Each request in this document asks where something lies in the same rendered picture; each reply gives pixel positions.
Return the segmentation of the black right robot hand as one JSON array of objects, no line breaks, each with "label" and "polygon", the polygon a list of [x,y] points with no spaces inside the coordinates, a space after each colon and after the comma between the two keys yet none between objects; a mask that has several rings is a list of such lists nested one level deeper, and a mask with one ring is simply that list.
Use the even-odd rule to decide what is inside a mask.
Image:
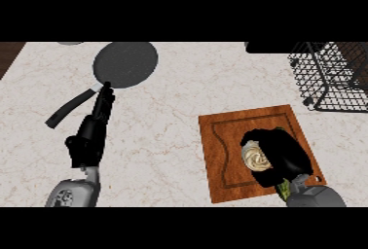
[{"label": "black right robot hand", "polygon": [[307,154],[290,135],[280,129],[252,129],[240,139],[239,146],[248,141],[258,142],[259,150],[271,165],[251,175],[262,188],[273,187],[289,181],[299,174],[313,174],[311,163]]}]

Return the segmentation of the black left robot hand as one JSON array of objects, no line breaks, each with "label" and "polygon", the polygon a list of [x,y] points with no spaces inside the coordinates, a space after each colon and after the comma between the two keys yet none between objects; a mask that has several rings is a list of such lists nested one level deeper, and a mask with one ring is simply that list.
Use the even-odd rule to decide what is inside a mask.
[{"label": "black left robot hand", "polygon": [[115,101],[110,83],[106,82],[95,100],[91,114],[87,115],[78,127],[78,133],[66,138],[64,145],[69,150],[72,168],[98,165],[104,150],[106,125]]}]

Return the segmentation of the cream frosted cupcake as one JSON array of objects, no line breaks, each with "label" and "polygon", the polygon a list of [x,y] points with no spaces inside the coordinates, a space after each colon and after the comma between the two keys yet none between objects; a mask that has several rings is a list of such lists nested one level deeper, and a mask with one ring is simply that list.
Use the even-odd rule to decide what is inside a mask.
[{"label": "cream frosted cupcake", "polygon": [[276,142],[277,129],[249,130],[239,141],[240,160],[251,171],[251,176],[262,188],[273,188],[282,201],[289,197],[289,181],[282,176],[280,170],[271,165],[268,145]]}]

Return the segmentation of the brown wooden cutting board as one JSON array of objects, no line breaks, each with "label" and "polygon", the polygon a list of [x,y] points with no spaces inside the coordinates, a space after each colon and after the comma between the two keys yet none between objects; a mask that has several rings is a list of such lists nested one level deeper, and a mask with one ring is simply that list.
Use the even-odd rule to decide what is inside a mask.
[{"label": "brown wooden cutting board", "polygon": [[289,105],[248,109],[197,117],[202,154],[212,203],[273,194],[262,188],[240,159],[239,142],[254,128],[280,127],[298,142],[311,162],[313,174],[305,185],[324,185],[326,180],[302,135]]}]

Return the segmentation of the dark grey frying pan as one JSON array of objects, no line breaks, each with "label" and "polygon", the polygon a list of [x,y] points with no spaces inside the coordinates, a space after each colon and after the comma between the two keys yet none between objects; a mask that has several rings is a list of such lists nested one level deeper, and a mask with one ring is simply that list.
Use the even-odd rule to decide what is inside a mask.
[{"label": "dark grey frying pan", "polygon": [[149,42],[112,42],[98,51],[91,71],[95,84],[58,108],[47,121],[54,128],[81,103],[97,93],[106,82],[112,89],[125,89],[141,83],[153,73],[157,53]]}]

